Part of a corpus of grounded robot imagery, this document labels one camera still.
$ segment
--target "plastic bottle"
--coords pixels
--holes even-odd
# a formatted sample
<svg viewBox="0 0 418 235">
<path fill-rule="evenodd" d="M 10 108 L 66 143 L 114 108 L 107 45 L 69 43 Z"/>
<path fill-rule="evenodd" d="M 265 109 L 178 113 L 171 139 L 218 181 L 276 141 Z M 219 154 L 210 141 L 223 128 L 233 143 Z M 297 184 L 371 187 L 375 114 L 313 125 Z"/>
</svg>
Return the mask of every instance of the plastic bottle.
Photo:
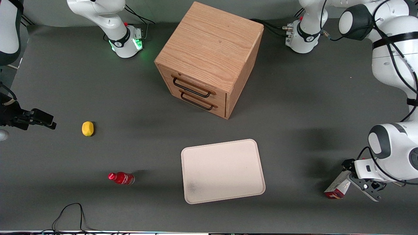
<svg viewBox="0 0 418 235">
<path fill-rule="evenodd" d="M 133 182 L 135 181 L 135 176 L 121 171 L 117 173 L 110 173 L 107 177 L 117 184 L 130 185 L 133 184 Z"/>
</svg>

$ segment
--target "wooden drawer cabinet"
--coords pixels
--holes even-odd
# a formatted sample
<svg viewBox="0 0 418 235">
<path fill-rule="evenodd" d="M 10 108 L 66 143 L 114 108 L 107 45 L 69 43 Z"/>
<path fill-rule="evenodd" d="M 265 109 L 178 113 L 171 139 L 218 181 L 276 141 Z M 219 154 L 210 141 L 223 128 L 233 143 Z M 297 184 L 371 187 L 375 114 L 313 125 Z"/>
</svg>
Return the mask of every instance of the wooden drawer cabinet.
<svg viewBox="0 0 418 235">
<path fill-rule="evenodd" d="M 194 2 L 154 62 L 173 96 L 228 119 L 262 34 L 261 24 Z"/>
</svg>

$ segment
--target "white tray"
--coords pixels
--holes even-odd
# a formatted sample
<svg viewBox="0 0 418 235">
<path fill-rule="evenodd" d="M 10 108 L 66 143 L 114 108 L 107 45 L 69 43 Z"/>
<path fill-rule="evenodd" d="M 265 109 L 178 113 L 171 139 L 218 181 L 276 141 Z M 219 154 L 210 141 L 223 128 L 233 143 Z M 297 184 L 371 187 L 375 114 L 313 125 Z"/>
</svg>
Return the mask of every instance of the white tray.
<svg viewBox="0 0 418 235">
<path fill-rule="evenodd" d="M 189 204 L 263 194 L 257 143 L 238 140 L 183 149 L 184 199 Z"/>
</svg>

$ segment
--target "drawer front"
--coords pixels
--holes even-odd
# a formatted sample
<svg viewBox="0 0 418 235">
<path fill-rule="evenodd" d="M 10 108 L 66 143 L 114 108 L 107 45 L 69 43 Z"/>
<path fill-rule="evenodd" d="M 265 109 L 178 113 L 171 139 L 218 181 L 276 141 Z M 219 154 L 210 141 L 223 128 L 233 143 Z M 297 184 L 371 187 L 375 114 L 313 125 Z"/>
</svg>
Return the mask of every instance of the drawer front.
<svg viewBox="0 0 418 235">
<path fill-rule="evenodd" d="M 225 105 L 210 103 L 209 101 L 204 100 L 201 97 L 198 97 L 195 94 L 191 94 L 183 89 L 173 90 L 172 94 L 173 96 L 182 99 L 183 101 L 186 101 L 194 106 L 225 118 Z"/>
<path fill-rule="evenodd" d="M 189 79 L 184 78 L 178 73 L 170 71 L 162 66 L 159 66 L 159 68 L 163 74 L 166 84 L 169 86 L 171 93 L 181 89 L 188 94 L 192 94 L 193 96 L 199 98 L 200 100 L 207 101 L 217 106 L 225 106 L 226 93 L 191 82 Z"/>
</svg>

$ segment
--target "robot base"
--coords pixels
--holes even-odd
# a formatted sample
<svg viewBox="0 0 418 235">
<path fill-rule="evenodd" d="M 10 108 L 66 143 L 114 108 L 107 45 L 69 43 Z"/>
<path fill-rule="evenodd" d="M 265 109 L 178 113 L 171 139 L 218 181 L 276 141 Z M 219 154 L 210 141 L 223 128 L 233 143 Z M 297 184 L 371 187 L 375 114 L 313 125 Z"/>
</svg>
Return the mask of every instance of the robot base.
<svg viewBox="0 0 418 235">
<path fill-rule="evenodd" d="M 300 20 L 295 20 L 294 22 L 287 24 L 287 27 L 293 28 L 293 30 L 286 32 L 286 34 L 288 36 L 290 35 L 290 37 L 286 39 L 285 45 L 292 48 L 292 50 L 297 53 L 305 54 L 312 51 L 312 49 L 318 45 L 319 36 L 316 38 L 312 37 L 310 42 L 305 42 L 303 37 L 299 35 L 298 31 L 296 30 L 296 27 L 300 22 Z"/>
<path fill-rule="evenodd" d="M 121 58 L 130 58 L 138 53 L 143 48 L 142 30 L 133 26 L 127 26 L 130 30 L 130 38 L 123 47 L 116 47 L 112 45 L 112 50 Z"/>
</svg>

